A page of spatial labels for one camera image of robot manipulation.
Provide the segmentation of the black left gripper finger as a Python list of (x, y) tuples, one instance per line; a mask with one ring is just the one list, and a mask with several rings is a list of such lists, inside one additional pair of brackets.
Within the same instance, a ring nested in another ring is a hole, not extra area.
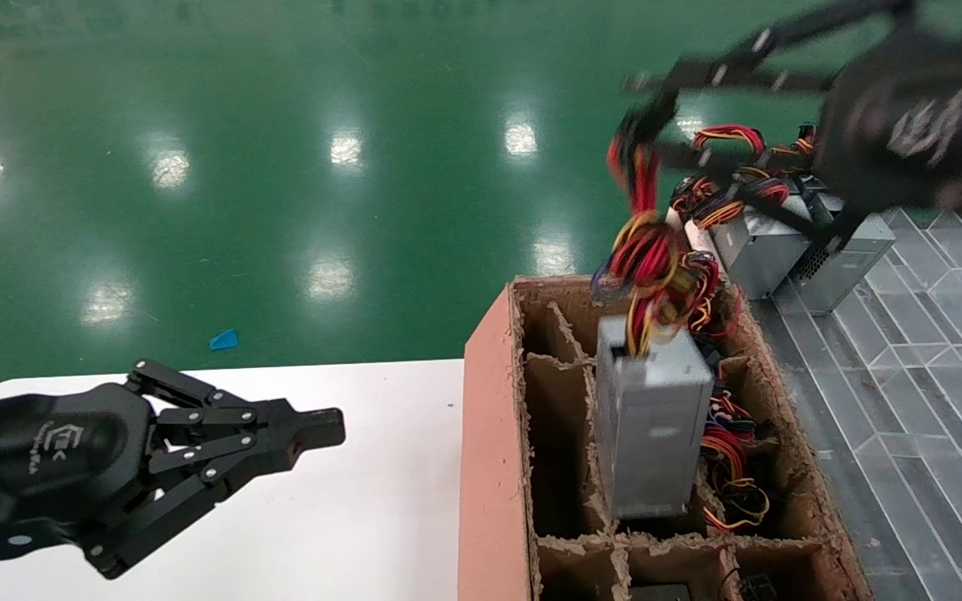
[(272, 435), (276, 447), (324, 448), (345, 442), (339, 408), (298, 411), (283, 398), (248, 401), (150, 359), (131, 369), (126, 388), (169, 404), (155, 423), (160, 435), (175, 444), (200, 445), (263, 432)]

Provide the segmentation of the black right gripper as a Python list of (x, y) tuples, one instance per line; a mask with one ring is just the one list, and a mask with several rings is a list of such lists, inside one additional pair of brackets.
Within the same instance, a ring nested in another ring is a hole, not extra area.
[[(680, 57), (664, 77), (627, 77), (623, 90), (652, 98), (626, 111), (619, 134), (656, 139), (686, 91), (829, 92), (817, 157), (813, 138), (756, 154), (712, 149), (706, 142), (658, 145), (665, 163), (694, 174), (673, 195), (673, 208), (703, 230), (751, 208), (829, 254), (844, 250), (875, 212), (894, 206), (962, 212), (962, 38), (912, 30), (916, 5), (836, 1), (772, 23), (721, 56)], [(878, 15), (889, 17), (894, 33), (838, 76), (762, 69), (776, 51)], [(841, 210), (825, 224), (785, 205), (793, 193), (807, 194), (809, 175), (820, 175), (843, 197)]]

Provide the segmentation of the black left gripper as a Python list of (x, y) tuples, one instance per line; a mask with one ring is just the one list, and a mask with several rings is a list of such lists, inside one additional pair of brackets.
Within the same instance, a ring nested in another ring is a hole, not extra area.
[(343, 432), (244, 432), (144, 457), (153, 419), (149, 401), (118, 384), (0, 399), (0, 562), (77, 545), (139, 479), (144, 501), (84, 541), (104, 578), (122, 577), (253, 479), (345, 442)]

